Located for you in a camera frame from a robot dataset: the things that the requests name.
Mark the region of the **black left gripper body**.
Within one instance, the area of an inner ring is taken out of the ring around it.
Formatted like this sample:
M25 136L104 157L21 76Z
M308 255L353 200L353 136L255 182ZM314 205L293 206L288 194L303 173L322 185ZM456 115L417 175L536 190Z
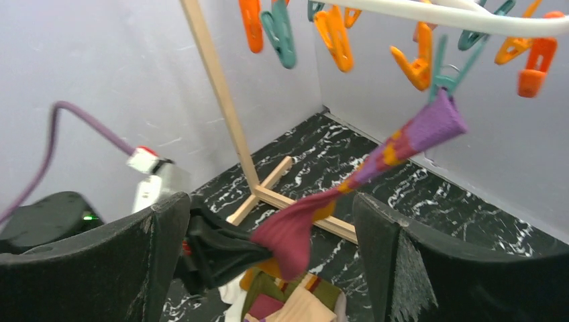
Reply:
M175 278L189 294L223 286L272 252L250 241L250 233L212 212L201 195L191 197L190 221Z

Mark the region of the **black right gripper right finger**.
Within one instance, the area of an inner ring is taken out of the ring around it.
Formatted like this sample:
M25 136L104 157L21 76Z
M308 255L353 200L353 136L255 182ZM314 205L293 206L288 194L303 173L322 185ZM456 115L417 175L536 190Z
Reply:
M491 250L359 193L354 226L375 321L567 321L568 246Z

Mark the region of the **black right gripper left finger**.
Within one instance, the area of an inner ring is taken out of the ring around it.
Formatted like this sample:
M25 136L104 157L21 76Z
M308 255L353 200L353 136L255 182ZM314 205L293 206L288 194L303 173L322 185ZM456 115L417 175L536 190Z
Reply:
M177 193L90 231L1 255L2 321L158 321L190 219Z

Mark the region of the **olive striped sock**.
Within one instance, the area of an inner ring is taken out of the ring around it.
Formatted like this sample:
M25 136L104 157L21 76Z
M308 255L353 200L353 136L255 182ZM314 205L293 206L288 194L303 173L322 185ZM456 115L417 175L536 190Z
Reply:
M344 292L330 282L306 272L287 282L273 277L258 268L251 268L244 273L240 287L247 292L242 317L252 308L259 294L268 295L285 302L296 288L304 288L317 297L326 307L337 315L337 321L346 321L347 298Z

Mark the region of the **maroon yellow striped sock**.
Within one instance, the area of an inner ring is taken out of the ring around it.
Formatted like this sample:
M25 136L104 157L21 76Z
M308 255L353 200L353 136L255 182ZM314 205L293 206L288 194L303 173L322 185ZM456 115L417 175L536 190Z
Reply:
M448 90L375 148L362 165L339 185L304 197L269 217L253 231L251 241L271 251L272 257L256 267L283 280L306 271L311 256L313 223L331 216L336 201L411 157L466 133L467 125Z

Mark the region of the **white fluffy sock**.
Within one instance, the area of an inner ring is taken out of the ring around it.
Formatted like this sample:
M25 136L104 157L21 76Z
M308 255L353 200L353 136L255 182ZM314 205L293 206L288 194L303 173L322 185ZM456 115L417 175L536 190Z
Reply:
M242 310L247 292L240 287L239 282L221 286L218 291L221 301L229 305L225 311L225 322L242 322Z

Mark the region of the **beige purple striped sock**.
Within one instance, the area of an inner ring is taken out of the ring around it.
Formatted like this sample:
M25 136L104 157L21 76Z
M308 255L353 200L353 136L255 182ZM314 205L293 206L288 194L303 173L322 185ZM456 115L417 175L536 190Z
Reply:
M259 294L243 321L330 322L337 315L304 288L296 288L285 301Z

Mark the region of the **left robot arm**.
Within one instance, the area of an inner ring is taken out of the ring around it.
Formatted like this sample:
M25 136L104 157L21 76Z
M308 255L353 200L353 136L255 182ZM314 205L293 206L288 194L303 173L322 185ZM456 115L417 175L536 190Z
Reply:
M224 285L249 267L271 258L250 234L226 223L209 210L201 195L175 206L188 219L173 277L189 294ZM104 225L104 221L76 192L49 195L18 207L1 232L1 252L23 254Z

